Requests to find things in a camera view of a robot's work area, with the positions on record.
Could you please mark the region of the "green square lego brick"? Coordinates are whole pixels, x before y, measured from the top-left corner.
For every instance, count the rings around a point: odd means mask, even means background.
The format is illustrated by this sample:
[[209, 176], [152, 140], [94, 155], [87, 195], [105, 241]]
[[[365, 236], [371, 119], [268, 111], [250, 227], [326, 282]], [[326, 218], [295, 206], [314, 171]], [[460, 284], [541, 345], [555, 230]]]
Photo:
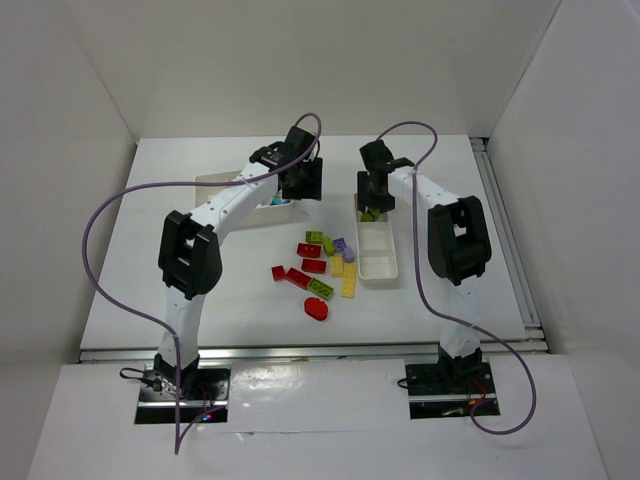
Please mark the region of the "green square lego brick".
[[380, 218], [380, 215], [381, 213], [379, 210], [367, 210], [366, 212], [361, 213], [360, 221], [363, 223], [376, 222]]

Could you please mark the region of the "teal rounded printed lego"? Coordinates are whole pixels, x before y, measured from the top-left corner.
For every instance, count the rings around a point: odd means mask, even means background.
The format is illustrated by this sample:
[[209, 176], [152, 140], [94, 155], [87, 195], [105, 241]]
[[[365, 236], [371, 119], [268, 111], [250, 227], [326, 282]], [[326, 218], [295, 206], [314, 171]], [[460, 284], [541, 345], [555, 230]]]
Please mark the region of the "teal rounded printed lego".
[[288, 205], [290, 203], [291, 203], [291, 200], [284, 199], [284, 198], [282, 198], [280, 196], [274, 195], [271, 198], [270, 206], [282, 206], [282, 205]]

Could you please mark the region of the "small red lego brick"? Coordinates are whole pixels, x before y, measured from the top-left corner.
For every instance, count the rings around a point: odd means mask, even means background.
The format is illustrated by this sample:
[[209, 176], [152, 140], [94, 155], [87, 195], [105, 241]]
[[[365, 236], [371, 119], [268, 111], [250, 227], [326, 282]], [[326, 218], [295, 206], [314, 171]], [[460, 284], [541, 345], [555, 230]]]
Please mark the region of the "small red lego brick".
[[283, 265], [273, 266], [271, 273], [274, 281], [281, 281], [286, 278], [286, 270]]

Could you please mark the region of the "red long lego brick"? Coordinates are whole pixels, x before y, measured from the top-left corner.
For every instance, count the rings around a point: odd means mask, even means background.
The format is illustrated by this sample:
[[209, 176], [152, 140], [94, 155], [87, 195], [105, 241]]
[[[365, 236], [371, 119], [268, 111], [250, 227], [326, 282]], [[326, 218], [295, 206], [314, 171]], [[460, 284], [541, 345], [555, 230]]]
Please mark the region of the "red long lego brick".
[[312, 277], [296, 268], [289, 268], [285, 273], [285, 279], [303, 290], [306, 290], [313, 280]]

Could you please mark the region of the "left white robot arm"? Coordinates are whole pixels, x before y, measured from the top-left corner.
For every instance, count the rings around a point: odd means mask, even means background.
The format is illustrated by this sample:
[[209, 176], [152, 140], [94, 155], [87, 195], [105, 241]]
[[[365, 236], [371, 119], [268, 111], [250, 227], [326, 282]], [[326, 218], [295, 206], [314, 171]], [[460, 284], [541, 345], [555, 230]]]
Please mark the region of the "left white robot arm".
[[158, 264], [166, 286], [165, 323], [170, 331], [154, 356], [154, 371], [183, 393], [195, 381], [202, 310], [206, 295], [223, 273], [225, 238], [276, 194], [293, 200], [322, 198], [318, 141], [317, 134], [291, 127], [284, 140], [256, 150], [235, 178], [206, 202], [165, 218]]

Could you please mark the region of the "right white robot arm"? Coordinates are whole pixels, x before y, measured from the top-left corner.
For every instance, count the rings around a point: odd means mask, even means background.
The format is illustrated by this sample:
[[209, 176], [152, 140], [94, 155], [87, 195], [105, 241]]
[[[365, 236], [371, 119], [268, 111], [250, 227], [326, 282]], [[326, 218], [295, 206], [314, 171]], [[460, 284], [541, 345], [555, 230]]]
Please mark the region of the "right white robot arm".
[[426, 223], [426, 258], [447, 294], [448, 311], [438, 343], [437, 373], [442, 387], [459, 393], [481, 371], [478, 331], [479, 279], [492, 249], [481, 201], [443, 189], [396, 158], [382, 140], [360, 148], [364, 169], [357, 173], [357, 208], [370, 216], [392, 211], [398, 200], [412, 207], [413, 246], [420, 246], [419, 221]]

